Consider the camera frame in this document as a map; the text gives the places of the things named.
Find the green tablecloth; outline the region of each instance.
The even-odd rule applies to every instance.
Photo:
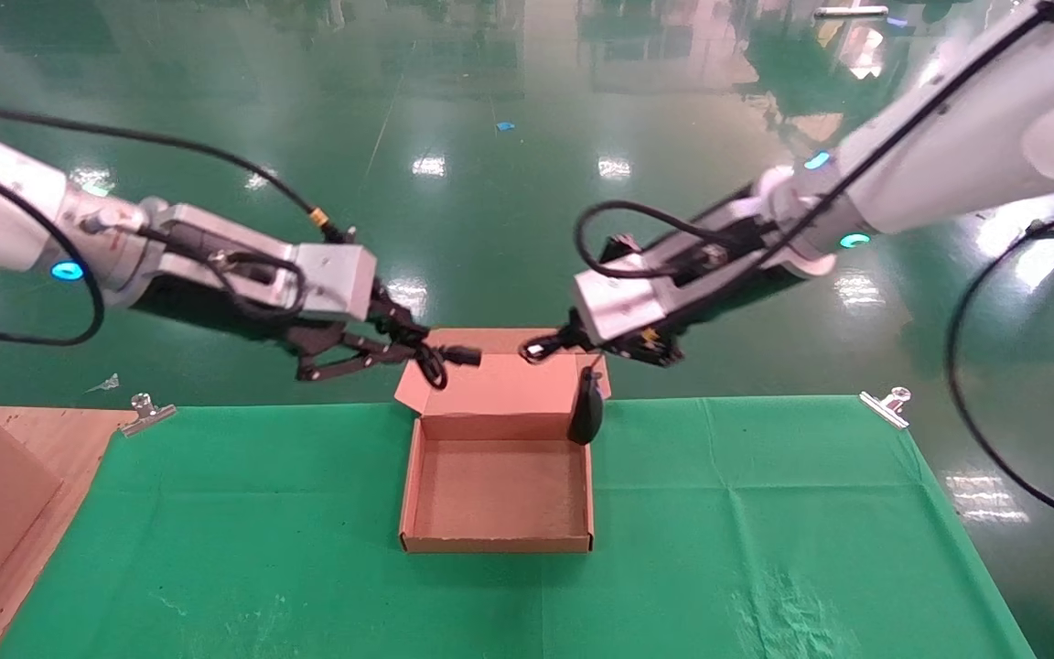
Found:
[[[187,408],[114,438],[0,659],[1032,656],[855,398],[610,402],[586,556],[402,554],[411,423]]]

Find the metal binder clip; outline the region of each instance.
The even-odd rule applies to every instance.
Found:
[[[861,402],[873,412],[879,413],[882,419],[891,422],[894,428],[898,430],[904,430],[909,427],[909,421],[905,421],[902,415],[900,415],[900,407],[905,404],[905,402],[912,398],[909,389],[904,387],[894,387],[890,392],[890,395],[877,400],[876,396],[870,395],[867,392],[861,392]]]
[[[128,426],[121,426],[121,432],[124,433],[125,438],[131,438],[154,423],[164,421],[177,412],[177,406],[157,407],[149,393],[137,393],[133,396],[133,409],[137,410],[137,420],[129,423]]]

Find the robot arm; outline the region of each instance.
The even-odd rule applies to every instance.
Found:
[[[351,232],[336,241],[289,244],[196,206],[97,197],[1,142],[0,185],[80,251],[105,304],[282,343],[298,357],[299,380],[412,358],[431,385],[444,387],[444,362],[480,363],[477,350],[426,346],[428,328],[393,303],[376,279],[376,257],[352,244]],[[0,267],[82,275],[42,226],[1,195]],[[354,322],[371,323],[390,343],[348,333]],[[355,354],[316,362],[334,347]]]
[[[958,78],[961,88],[946,91]],[[953,95],[942,101],[944,92]],[[925,108],[932,116],[916,123]],[[874,155],[902,129],[883,157]],[[811,213],[850,174],[854,182]],[[524,344],[520,354],[540,362],[579,346],[669,366],[682,358],[677,338],[689,326],[827,274],[841,247],[1051,192],[1054,3],[1022,3],[957,65],[900,97],[831,153],[769,170],[699,213],[694,232],[674,231],[644,249],[614,237],[599,263],[585,254],[590,270],[574,276],[568,324]],[[602,210],[639,210],[630,206],[592,209],[581,226]]]

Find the green epoxy floor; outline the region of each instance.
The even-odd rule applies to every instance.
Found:
[[[820,1],[0,0],[0,104],[159,130],[267,163],[340,225],[424,323],[564,321],[574,214],[627,197],[691,213],[836,144],[1010,0],[892,1],[892,24],[813,24]],[[514,130],[499,131],[499,121]],[[197,156],[0,123],[0,139],[130,199],[189,201],[274,236],[301,214]],[[836,275],[699,327],[669,371],[613,362],[616,395],[777,395],[907,385],[912,433],[1040,656],[1054,656],[1054,512],[971,445],[941,384],[968,276],[1049,201],[876,240]],[[655,226],[619,218],[641,238]],[[604,228],[607,234],[610,228]],[[0,274],[0,327],[71,333],[86,295]],[[1054,490],[1054,241],[970,324],[980,422]],[[113,372],[121,388],[85,392]],[[296,384],[289,355],[137,313],[72,350],[0,345],[0,404],[378,401],[398,370]]]

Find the box lid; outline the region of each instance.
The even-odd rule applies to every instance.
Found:
[[[540,413],[572,411],[581,368],[597,355],[583,351],[560,351],[543,364],[528,364],[519,356],[519,346],[553,329],[435,329],[426,343],[431,346],[471,346],[482,350],[482,366],[447,364],[444,391],[426,382],[417,364],[406,364],[393,398],[424,416],[464,413]],[[597,364],[601,395],[609,398],[607,365]]]

